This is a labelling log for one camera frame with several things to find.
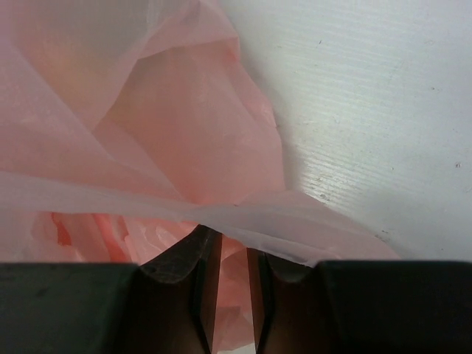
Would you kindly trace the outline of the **pink plastic bag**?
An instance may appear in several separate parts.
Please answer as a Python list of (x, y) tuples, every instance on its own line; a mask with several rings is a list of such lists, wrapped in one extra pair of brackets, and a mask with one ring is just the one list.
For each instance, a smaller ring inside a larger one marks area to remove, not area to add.
[(145, 263), (223, 233), (214, 348), (253, 342), (246, 250), (389, 260), (285, 185), (270, 101), (217, 1), (1, 3), (1, 259)]

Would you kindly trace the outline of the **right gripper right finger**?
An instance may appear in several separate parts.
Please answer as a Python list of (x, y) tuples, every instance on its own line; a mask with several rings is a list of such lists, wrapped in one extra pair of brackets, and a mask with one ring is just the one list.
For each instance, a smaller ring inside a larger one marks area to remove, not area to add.
[(331, 353), (318, 270), (247, 250), (257, 353)]

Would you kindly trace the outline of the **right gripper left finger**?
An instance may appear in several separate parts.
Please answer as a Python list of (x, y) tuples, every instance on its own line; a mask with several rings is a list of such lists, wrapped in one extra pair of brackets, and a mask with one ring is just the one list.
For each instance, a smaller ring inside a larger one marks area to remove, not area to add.
[(221, 234), (206, 226), (141, 266), (131, 294), (132, 353), (210, 353)]

